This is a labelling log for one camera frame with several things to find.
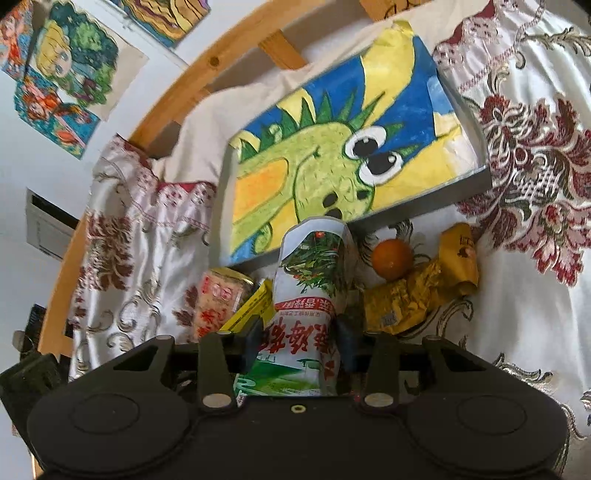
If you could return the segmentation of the rice cracker snack bag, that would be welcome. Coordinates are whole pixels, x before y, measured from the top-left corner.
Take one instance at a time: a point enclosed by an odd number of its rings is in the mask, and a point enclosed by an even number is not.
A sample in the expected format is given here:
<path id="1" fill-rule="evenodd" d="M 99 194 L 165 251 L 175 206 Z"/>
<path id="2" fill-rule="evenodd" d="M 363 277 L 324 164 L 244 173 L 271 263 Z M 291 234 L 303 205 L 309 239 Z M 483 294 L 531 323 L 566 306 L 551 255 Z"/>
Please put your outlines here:
<path id="1" fill-rule="evenodd" d="M 198 285 L 193 340 L 221 329 L 252 295 L 253 285 L 248 276 L 226 267 L 207 270 Z"/>

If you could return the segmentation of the yellow snack bar packet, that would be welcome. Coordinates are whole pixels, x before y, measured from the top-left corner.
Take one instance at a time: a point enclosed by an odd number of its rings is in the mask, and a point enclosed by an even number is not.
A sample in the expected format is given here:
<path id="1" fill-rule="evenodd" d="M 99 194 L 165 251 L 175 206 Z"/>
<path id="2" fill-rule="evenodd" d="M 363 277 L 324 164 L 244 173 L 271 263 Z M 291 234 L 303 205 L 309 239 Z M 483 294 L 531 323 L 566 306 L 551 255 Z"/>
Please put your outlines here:
<path id="1" fill-rule="evenodd" d="M 221 326 L 219 332 L 238 333 L 252 317 L 262 319 L 263 327 L 266 327 L 273 320 L 274 315 L 276 311 L 273 304 L 273 281 L 264 279 L 242 307 L 239 307 L 238 311 Z"/>

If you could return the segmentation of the white green pickle packet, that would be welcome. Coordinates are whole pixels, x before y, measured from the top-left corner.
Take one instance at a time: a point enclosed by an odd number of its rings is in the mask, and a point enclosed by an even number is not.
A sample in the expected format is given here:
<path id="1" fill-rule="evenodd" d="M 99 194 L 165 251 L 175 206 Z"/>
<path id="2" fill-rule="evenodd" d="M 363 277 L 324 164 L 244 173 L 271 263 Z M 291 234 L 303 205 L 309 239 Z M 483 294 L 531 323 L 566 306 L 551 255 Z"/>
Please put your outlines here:
<path id="1" fill-rule="evenodd" d="M 345 312 L 356 270 L 345 222 L 304 220 L 283 236 L 273 280 L 274 316 L 249 372 L 235 378 L 242 396 L 333 396 L 339 374 L 331 323 Z"/>

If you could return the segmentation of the gold foil snack packet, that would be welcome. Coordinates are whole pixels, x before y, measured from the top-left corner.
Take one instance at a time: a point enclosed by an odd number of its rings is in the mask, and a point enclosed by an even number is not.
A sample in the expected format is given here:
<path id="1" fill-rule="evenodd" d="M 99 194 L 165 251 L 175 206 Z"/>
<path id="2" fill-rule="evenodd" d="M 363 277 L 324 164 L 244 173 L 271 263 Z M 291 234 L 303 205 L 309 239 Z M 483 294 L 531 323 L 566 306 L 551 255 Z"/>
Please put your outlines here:
<path id="1" fill-rule="evenodd" d="M 363 292 L 365 328 L 372 333 L 401 334 L 444 304 L 475 293 L 480 273 L 471 227 L 453 225 L 441 234 L 433 259 L 420 264 L 414 260 L 404 277 L 385 281 Z"/>

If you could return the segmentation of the small orange tangerine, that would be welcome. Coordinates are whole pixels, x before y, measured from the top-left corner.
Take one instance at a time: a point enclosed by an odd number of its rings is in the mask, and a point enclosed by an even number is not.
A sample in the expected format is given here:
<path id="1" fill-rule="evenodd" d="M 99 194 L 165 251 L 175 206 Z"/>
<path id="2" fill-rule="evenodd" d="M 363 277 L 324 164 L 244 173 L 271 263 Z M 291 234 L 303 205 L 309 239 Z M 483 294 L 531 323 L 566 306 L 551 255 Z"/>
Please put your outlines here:
<path id="1" fill-rule="evenodd" d="M 407 242 L 389 239 L 374 248 L 370 262 L 380 277 L 387 281 L 396 281 L 413 268 L 414 252 Z"/>

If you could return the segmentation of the cream blanket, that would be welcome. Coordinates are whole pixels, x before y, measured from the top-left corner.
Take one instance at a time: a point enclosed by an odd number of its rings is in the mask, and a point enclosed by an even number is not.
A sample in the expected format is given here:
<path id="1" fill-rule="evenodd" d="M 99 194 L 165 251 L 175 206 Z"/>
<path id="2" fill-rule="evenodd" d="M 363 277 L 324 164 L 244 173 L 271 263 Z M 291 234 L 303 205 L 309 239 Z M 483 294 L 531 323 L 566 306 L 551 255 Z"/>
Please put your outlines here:
<path id="1" fill-rule="evenodd" d="M 462 20 L 485 6 L 484 1 L 430 1 L 394 18 L 410 23 L 428 49 L 433 50 L 452 36 Z M 322 40 L 321 47 L 312 50 L 308 66 L 266 74 L 263 80 L 224 89 L 205 98 L 183 121 L 171 154 L 156 161 L 152 170 L 164 182 L 218 184 L 226 145 L 235 133 L 304 81 L 362 52 L 392 23 L 388 19 L 363 28 L 346 28 Z"/>

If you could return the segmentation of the grey tray with painted lining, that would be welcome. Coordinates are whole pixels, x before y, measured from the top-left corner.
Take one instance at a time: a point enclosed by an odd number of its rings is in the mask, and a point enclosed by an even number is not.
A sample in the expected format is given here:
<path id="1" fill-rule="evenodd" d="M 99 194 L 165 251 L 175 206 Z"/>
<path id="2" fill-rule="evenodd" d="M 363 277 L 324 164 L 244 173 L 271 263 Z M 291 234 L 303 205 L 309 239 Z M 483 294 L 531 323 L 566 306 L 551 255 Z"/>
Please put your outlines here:
<path id="1" fill-rule="evenodd" d="M 492 184 L 474 113 L 405 21 L 253 117 L 226 160 L 216 257 L 246 269 L 312 217 L 370 233 Z"/>

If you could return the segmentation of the orange hair girl drawing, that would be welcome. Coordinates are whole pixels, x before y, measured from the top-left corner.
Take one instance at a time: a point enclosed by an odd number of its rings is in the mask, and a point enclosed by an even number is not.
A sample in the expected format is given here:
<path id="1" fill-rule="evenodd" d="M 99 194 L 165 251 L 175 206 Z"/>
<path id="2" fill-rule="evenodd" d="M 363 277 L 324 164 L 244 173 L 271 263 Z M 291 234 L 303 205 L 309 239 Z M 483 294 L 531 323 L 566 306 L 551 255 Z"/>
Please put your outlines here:
<path id="1" fill-rule="evenodd" d="M 42 136 L 81 158 L 100 119 L 60 97 L 58 86 L 28 64 L 33 48 L 33 3 L 19 1 L 1 19 L 1 71 L 16 81 L 18 116 Z"/>

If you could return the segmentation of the blond boy drawing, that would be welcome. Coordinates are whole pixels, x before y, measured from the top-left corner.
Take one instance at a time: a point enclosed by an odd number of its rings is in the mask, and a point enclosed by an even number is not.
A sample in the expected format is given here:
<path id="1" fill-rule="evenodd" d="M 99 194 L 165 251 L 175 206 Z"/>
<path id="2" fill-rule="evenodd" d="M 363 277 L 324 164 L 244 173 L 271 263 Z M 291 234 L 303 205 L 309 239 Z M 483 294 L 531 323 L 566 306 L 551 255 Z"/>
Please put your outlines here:
<path id="1" fill-rule="evenodd" d="M 106 121 L 148 57 L 71 1 L 33 3 L 24 78 Z"/>

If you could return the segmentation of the floral satin bed cover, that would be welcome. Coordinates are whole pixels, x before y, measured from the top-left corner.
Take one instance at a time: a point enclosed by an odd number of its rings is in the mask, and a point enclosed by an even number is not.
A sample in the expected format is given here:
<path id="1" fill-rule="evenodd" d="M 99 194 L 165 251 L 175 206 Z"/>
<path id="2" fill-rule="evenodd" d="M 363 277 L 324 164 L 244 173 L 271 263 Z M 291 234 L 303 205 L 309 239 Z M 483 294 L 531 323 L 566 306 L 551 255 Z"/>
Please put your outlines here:
<path id="1" fill-rule="evenodd" d="M 562 1 L 484 1 L 433 50 L 483 128 L 491 188 L 379 230 L 435 237 L 466 222 L 482 282 L 407 335 L 437 334 L 549 394 L 576 448 L 590 443 L 590 30 Z M 77 352 L 76 379 L 116 357 Z"/>

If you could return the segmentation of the swirly night sky drawing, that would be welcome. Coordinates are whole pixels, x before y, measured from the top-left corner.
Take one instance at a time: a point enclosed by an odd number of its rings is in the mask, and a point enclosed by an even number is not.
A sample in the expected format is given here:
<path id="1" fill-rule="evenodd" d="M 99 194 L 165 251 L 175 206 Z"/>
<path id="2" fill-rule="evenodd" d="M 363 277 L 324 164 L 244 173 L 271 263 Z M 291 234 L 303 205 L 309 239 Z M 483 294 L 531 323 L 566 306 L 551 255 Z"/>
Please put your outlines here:
<path id="1" fill-rule="evenodd" d="M 205 0 L 119 0 L 112 4 L 167 48 L 175 47 L 211 11 Z"/>

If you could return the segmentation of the white wall box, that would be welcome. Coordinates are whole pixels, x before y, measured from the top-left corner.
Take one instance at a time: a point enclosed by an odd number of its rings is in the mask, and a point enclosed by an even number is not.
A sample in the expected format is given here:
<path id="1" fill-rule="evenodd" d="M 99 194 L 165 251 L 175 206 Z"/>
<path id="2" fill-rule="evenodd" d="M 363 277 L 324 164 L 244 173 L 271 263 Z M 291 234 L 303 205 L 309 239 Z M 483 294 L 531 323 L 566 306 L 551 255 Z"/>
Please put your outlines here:
<path id="1" fill-rule="evenodd" d="M 27 243 L 61 261 L 79 220 L 30 189 L 26 194 Z"/>

